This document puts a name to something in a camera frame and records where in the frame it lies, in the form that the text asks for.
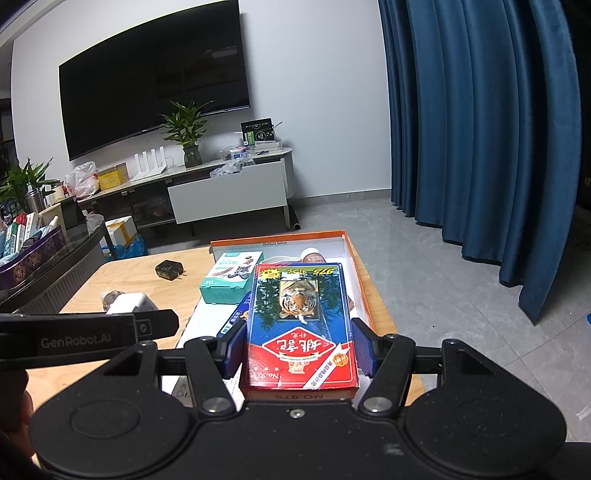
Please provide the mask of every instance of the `white router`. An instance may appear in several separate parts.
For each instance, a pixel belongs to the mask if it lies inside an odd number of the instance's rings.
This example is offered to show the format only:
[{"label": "white router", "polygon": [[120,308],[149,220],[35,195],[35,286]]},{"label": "white router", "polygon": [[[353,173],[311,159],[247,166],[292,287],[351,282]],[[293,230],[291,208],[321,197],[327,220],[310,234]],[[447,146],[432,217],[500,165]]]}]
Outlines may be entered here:
[{"label": "white router", "polygon": [[155,175],[160,175],[163,171],[166,170],[166,155],[164,154],[164,147],[160,147],[160,156],[162,157],[162,165],[158,163],[158,156],[156,155],[155,148],[151,151],[152,154],[152,163],[154,166],[150,164],[150,160],[148,159],[148,152],[143,152],[144,164],[146,165],[146,169],[144,170],[142,162],[139,159],[139,154],[135,154],[135,164],[138,167],[138,174],[131,179],[131,181],[147,179],[148,177],[153,177]]}]

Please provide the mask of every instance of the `tiger image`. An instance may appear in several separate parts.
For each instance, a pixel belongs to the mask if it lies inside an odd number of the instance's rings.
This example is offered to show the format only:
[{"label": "tiger image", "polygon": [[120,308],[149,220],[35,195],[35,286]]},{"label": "tiger image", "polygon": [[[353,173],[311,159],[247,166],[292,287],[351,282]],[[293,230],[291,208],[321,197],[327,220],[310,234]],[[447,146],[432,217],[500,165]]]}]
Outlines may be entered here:
[{"label": "tiger image", "polygon": [[282,280],[280,285],[279,312],[280,319],[295,317],[304,325],[307,324],[304,317],[318,319],[318,287],[315,281],[309,280]]}]

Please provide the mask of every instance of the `red and blue box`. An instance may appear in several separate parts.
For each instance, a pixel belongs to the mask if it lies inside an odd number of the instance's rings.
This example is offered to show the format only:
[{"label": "red and blue box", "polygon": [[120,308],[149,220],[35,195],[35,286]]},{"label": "red and blue box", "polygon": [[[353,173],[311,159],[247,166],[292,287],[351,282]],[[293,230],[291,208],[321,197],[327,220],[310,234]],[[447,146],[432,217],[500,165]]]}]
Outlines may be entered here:
[{"label": "red and blue box", "polygon": [[248,399],[334,400],[358,388],[339,263],[258,265],[241,390]]}]

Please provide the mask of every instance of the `green plant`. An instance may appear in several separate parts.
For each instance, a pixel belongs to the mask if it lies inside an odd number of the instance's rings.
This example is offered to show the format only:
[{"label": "green plant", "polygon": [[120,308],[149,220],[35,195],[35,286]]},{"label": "green plant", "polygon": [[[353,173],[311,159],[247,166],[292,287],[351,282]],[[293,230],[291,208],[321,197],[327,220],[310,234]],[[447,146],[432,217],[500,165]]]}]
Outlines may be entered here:
[{"label": "green plant", "polygon": [[207,118],[203,116],[203,108],[207,105],[195,105],[191,102],[184,106],[178,102],[170,102],[178,110],[172,115],[162,115],[166,120],[164,128],[168,131],[165,140],[172,140],[184,147],[192,147],[203,136],[206,130]]},{"label": "green plant", "polygon": [[45,179],[45,172],[52,160],[53,158],[47,163],[40,163],[32,167],[31,159],[28,158],[24,168],[21,168],[18,162],[16,162],[0,185],[0,200],[3,202],[14,200],[20,209],[26,211],[27,202],[25,200],[25,194],[28,191],[29,185],[33,189],[40,189],[43,185],[51,185],[57,182],[57,180]]}]

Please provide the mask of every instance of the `gray tile floor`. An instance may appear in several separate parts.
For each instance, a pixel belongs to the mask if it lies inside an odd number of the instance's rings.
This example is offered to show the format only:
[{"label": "gray tile floor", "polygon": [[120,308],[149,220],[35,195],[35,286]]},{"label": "gray tile floor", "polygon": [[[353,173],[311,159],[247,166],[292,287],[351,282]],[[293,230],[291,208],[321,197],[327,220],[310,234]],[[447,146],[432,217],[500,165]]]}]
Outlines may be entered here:
[{"label": "gray tile floor", "polygon": [[[591,227],[571,229],[543,319],[533,326],[517,305],[521,288],[500,285],[499,267],[464,260],[461,247],[441,241],[441,230],[417,225],[388,199],[296,211],[302,231],[347,231],[400,333],[425,346],[445,338],[467,342],[555,402],[570,440],[591,442],[591,251],[577,246]],[[172,245],[148,240],[150,253],[284,230],[274,210],[208,222],[196,225],[195,238],[188,228],[175,234]],[[434,387],[435,378],[423,380]]]}]

